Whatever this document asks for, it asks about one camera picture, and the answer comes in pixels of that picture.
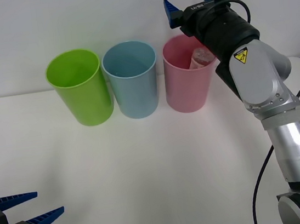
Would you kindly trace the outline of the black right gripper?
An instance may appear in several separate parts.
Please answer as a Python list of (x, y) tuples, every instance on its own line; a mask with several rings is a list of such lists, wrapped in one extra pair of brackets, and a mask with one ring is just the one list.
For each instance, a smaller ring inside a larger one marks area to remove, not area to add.
[(163, 0), (163, 6), (171, 29), (180, 27), (180, 30), (188, 37), (199, 35), (220, 15), (233, 12), (230, 3), (215, 7), (214, 1), (193, 4), (184, 10), (172, 5), (168, 0)]

